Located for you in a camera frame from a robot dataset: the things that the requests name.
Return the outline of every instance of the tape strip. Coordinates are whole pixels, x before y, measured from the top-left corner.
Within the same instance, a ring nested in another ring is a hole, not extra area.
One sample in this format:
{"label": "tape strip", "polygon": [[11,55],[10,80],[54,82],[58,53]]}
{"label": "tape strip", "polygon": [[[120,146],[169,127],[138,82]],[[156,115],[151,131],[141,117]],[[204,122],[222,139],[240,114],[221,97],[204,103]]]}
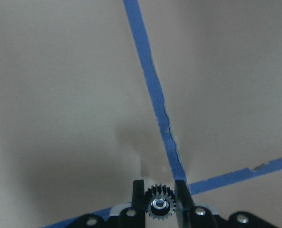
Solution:
{"label": "tape strip", "polygon": [[254,170],[245,168],[218,177],[196,182],[190,184],[189,189],[191,194],[195,195],[279,170],[282,170],[282,158],[270,161],[269,163],[263,164]]}
{"label": "tape strip", "polygon": [[[123,0],[123,2],[174,179],[186,181],[186,174],[180,162],[176,143],[172,137],[169,118],[165,111],[165,99],[162,88],[151,59],[149,40],[139,4],[137,0]],[[189,188],[191,194],[195,195],[279,170],[282,170],[282,158],[270,161],[268,164],[262,165],[254,170],[245,168],[218,177],[199,181],[190,184]],[[109,218],[110,208],[93,212],[93,214],[99,215],[104,220],[107,220]],[[77,218],[78,217],[71,218],[44,228],[64,228]]]}
{"label": "tape strip", "polygon": [[173,177],[175,180],[186,181],[186,174],[177,153],[177,146],[172,136],[169,118],[165,111],[165,99],[162,87],[151,59],[150,44],[138,1],[123,0],[123,2]]}

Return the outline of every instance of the blue tape line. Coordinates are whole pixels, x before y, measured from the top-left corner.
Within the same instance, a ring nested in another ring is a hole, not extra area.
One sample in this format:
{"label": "blue tape line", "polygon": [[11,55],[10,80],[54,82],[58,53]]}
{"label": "blue tape line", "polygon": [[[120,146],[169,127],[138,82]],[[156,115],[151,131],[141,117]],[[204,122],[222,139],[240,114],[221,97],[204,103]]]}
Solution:
{"label": "blue tape line", "polygon": [[254,170],[245,168],[218,177],[196,182],[190,184],[189,189],[191,194],[195,195],[279,170],[282,170],[282,158],[270,161],[269,163],[261,165]]}
{"label": "blue tape line", "polygon": [[127,17],[135,40],[141,66],[144,72],[147,88],[156,114],[160,133],[168,157],[168,162],[175,180],[185,180],[186,174],[181,164],[177,146],[172,137],[169,118],[165,111],[165,99],[159,79],[151,59],[150,44],[147,37],[141,10],[137,0],[123,0]]}
{"label": "blue tape line", "polygon": [[[107,209],[95,211],[92,214],[98,215],[98,216],[102,217],[105,221],[107,221],[108,218],[109,218],[110,210],[111,210],[111,208],[107,208]],[[52,224],[52,225],[49,225],[49,226],[43,227],[43,228],[64,228],[64,227],[68,226],[70,223],[74,222],[79,217],[80,216],[75,217],[75,218],[70,218],[68,220],[64,220],[64,221],[61,221],[61,222],[58,222],[58,223],[55,223],[55,224]]]}

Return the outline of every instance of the silver screw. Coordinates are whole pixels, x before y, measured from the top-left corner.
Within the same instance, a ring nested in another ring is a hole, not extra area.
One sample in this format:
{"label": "silver screw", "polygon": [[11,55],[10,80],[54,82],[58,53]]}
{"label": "silver screw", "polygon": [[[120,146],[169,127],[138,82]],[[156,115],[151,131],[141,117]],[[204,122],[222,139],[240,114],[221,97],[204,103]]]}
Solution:
{"label": "silver screw", "polygon": [[249,222],[249,219],[245,215],[239,214],[237,216],[237,221],[245,224]]}
{"label": "silver screw", "polygon": [[203,208],[196,208],[196,210],[194,210],[194,212],[197,214],[197,215],[200,215],[200,216],[203,216],[206,214],[206,211],[203,209]]}

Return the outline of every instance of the white floor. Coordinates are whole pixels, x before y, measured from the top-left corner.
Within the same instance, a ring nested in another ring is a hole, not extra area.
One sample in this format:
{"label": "white floor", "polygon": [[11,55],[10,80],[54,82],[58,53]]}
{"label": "white floor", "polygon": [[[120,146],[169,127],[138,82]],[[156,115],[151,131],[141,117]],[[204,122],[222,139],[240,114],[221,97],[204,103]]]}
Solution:
{"label": "white floor", "polygon": [[[189,182],[282,157],[282,1],[140,0]],[[0,0],[0,227],[173,186],[122,1]],[[282,171],[194,196],[282,227]]]}

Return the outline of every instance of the gear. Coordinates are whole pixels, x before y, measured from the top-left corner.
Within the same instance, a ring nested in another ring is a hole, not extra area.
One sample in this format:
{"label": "gear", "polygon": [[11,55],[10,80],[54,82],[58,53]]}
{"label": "gear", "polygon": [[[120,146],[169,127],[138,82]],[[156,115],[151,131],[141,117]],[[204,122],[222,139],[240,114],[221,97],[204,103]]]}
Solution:
{"label": "gear", "polygon": [[145,209],[153,219],[166,219],[175,210],[175,195],[169,187],[165,185],[151,186],[145,192]]}

